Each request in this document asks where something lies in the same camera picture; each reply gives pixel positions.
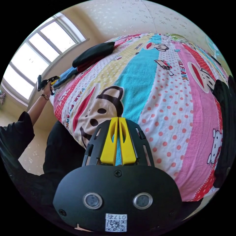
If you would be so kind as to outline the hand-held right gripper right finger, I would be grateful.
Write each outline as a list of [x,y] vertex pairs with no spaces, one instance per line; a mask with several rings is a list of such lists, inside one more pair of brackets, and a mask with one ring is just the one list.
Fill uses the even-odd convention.
[[122,165],[133,165],[136,162],[136,155],[126,119],[120,117],[118,122]]

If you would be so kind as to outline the person's left hand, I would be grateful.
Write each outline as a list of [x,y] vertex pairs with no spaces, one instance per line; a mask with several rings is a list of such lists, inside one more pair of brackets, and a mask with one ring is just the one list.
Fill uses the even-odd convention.
[[48,97],[51,96],[51,92],[53,90],[53,86],[51,83],[48,83],[43,89],[42,89],[42,94],[47,95]]

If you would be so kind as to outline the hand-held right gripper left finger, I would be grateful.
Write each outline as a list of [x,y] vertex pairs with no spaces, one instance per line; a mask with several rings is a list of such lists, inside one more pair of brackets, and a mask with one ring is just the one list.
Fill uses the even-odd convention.
[[110,120],[100,161],[105,165],[115,165],[118,140],[118,117]]

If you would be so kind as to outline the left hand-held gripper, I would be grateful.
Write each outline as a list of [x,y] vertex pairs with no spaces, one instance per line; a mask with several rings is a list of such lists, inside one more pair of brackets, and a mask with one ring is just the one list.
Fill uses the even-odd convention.
[[59,79],[59,76],[53,76],[49,79],[42,80],[42,76],[40,76],[40,90],[42,90],[48,83],[51,83],[51,86],[54,85]]

